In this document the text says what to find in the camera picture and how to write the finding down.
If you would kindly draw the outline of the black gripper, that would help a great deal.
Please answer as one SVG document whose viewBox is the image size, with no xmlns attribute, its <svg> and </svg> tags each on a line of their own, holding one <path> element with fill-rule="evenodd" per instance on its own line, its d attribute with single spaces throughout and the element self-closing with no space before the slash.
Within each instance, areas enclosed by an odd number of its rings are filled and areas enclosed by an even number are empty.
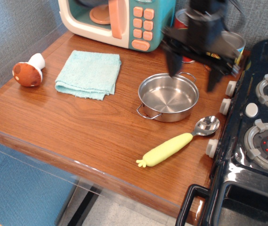
<svg viewBox="0 0 268 226">
<path fill-rule="evenodd" d="M 200 63 L 209 63 L 206 50 L 225 28 L 224 17 L 189 17 L 188 28 L 165 27 L 163 49 L 170 77 L 174 77 L 182 67 L 182 58 L 188 57 Z M 220 69 L 210 68 L 207 91 L 212 92 L 225 75 Z"/>
</svg>

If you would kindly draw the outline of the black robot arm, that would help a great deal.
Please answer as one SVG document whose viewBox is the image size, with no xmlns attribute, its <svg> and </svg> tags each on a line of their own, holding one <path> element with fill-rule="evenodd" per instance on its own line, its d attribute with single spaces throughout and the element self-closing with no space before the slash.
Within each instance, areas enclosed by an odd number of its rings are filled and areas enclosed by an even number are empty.
<svg viewBox="0 0 268 226">
<path fill-rule="evenodd" d="M 222 37 L 227 7 L 227 0 L 191 0 L 186 9 L 188 28 L 163 29 L 162 48 L 170 77 L 180 71 L 184 56 L 210 67 L 208 92 L 224 75 L 238 73 L 240 52 Z"/>
</svg>

